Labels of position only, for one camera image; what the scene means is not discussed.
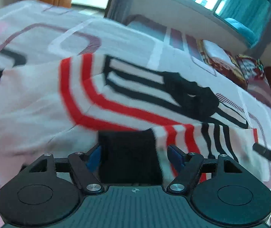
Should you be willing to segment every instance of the patterned bedspread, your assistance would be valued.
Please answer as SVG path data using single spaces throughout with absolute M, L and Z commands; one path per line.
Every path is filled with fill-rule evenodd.
M 271 109 L 203 63 L 193 38 L 166 30 L 172 37 L 166 38 L 165 34 L 166 40 L 162 40 L 160 35 L 138 32 L 108 19 L 26 0 L 0 10 L 0 68 L 38 65 L 96 52 L 152 70 L 179 72 L 188 81 L 210 87 L 222 103 L 242 113 L 271 148 Z M 24 155 L 0 156 L 0 186 L 26 160 Z M 271 165 L 265 165 L 264 170 L 267 174 L 262 181 L 271 189 Z

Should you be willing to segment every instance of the bed sheet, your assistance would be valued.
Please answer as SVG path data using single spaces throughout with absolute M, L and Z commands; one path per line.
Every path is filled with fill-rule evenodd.
M 153 70 L 179 72 L 189 81 L 210 87 L 220 101 L 243 112 L 271 148 L 271 109 L 203 63 L 190 46 L 193 39 L 171 28 L 166 28 L 165 33 L 165 40 L 160 40 L 108 19 L 36 0 L 21 1 L 0 10 L 0 68 L 42 64 L 98 52 Z M 175 39 L 181 36 L 182 41 L 166 37 L 169 34 L 175 35 Z M 6 165 L 6 170 L 13 174 L 20 169 Z M 271 189 L 271 165 L 269 167 L 265 181 Z

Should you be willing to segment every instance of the striped garment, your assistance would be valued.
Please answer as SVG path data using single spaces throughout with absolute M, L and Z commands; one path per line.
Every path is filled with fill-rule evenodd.
M 97 143 L 99 131 L 128 135 L 125 149 L 118 151 L 127 150 L 130 162 L 141 159 L 137 164 L 147 174 L 138 175 L 145 179 L 159 175 L 159 183 L 166 184 L 177 174 L 166 156 L 170 144 L 206 158 L 227 154 L 259 179 L 265 172 L 262 159 L 249 149 L 254 142 L 262 143 L 257 130 L 209 87 L 178 73 L 152 71 L 97 54 L 0 70 L 0 154 L 30 155 L 29 161 L 44 152 L 66 157 L 88 151 Z M 150 143 L 132 153 L 135 141 Z M 148 174 L 150 167 L 154 171 Z M 106 167 L 102 175 L 111 169 Z

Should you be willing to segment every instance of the silver bolt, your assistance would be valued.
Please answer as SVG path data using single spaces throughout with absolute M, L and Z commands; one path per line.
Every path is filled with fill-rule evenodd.
M 99 191 L 101 188 L 102 188 L 101 185 L 96 184 L 96 183 L 89 184 L 86 187 L 87 190 L 92 191 L 92 192 Z
M 170 185 L 169 187 L 172 191 L 182 191 L 183 189 L 185 189 L 184 185 L 179 184 L 179 183 L 174 183 L 172 185 Z

